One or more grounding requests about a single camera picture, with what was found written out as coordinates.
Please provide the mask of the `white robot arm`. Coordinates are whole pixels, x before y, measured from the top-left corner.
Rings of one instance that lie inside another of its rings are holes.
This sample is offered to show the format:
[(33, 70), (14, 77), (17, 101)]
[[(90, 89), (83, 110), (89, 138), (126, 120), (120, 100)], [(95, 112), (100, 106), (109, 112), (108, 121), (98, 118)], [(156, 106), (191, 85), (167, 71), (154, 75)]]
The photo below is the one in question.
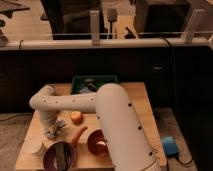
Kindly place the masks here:
[(46, 129), (56, 123), (60, 110), (95, 113), (115, 171), (161, 171), (134, 105), (120, 85), (107, 83), (93, 93), (63, 96), (44, 86), (29, 104)]

